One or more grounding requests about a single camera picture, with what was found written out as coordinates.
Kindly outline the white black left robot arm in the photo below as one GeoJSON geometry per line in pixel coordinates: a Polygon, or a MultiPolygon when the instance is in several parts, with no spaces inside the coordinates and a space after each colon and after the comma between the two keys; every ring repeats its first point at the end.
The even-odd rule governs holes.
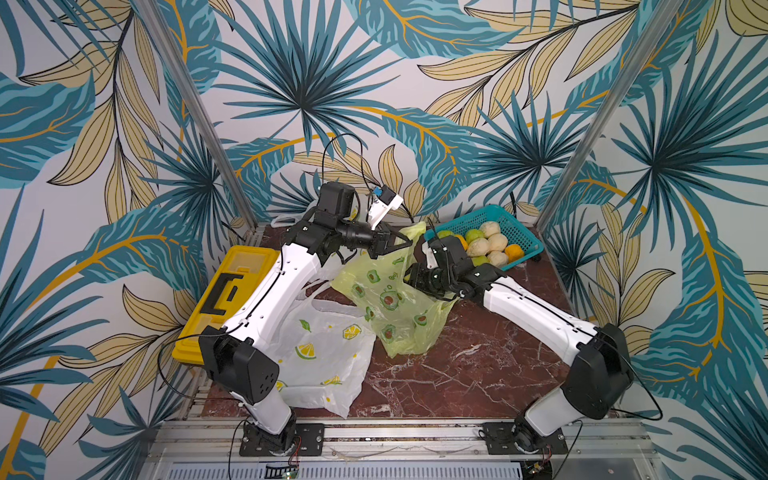
{"type": "Polygon", "coordinates": [[[351,218],[357,191],[331,181],[318,201],[291,226],[278,258],[244,304],[219,328],[207,326],[198,337],[209,379],[241,402],[269,449],[285,451],[296,435],[296,415],[276,386],[279,366],[267,354],[296,295],[342,249],[364,249],[371,258],[410,246],[410,240],[384,224],[403,198],[387,186],[369,195],[364,220],[351,218]]]}

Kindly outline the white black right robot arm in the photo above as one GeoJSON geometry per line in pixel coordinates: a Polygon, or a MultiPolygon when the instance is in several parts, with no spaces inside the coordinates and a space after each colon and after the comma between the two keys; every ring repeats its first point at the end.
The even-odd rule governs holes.
{"type": "Polygon", "coordinates": [[[404,282],[433,298],[452,293],[516,324],[568,366],[564,382],[534,401],[515,419],[512,438],[535,453],[561,427],[601,420],[635,380],[625,334],[597,327],[533,295],[491,263],[475,264],[452,236],[433,238],[426,260],[408,267],[404,282]]]}

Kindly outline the green avocado plastic bag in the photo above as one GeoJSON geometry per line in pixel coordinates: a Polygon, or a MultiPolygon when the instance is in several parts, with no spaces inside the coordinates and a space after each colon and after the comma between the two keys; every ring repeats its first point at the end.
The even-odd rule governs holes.
{"type": "Polygon", "coordinates": [[[364,313],[364,320],[387,354],[424,354],[437,342],[454,301],[438,300],[406,284],[403,276],[416,263],[414,245],[394,253],[351,260],[331,287],[364,313]]]}

